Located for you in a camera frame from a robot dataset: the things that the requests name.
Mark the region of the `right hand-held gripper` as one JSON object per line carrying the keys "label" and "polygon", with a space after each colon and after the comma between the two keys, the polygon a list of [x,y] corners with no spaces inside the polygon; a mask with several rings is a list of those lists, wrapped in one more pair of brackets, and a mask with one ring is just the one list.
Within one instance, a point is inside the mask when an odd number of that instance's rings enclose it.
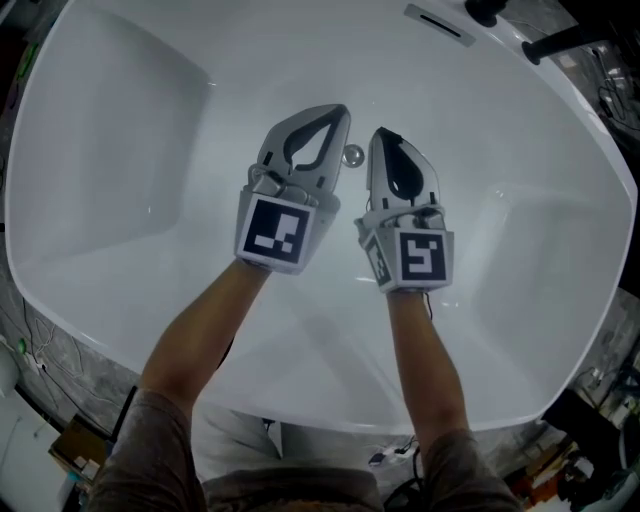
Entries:
{"label": "right hand-held gripper", "polygon": [[[355,220],[379,290],[429,293],[450,285],[454,233],[446,229],[438,177],[426,157],[378,128],[369,143],[367,188],[371,208],[387,209]],[[411,206],[390,208],[395,197]]]}

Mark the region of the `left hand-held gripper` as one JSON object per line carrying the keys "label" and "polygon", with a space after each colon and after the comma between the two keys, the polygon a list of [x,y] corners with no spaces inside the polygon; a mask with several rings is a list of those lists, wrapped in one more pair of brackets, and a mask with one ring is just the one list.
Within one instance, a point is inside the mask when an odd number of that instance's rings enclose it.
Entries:
{"label": "left hand-held gripper", "polygon": [[[302,110],[271,128],[240,193],[236,258],[290,275],[305,269],[340,209],[333,192],[350,124],[345,105],[328,104]],[[326,134],[315,158],[293,165],[294,155],[322,130]],[[292,174],[310,189],[276,171]]]}

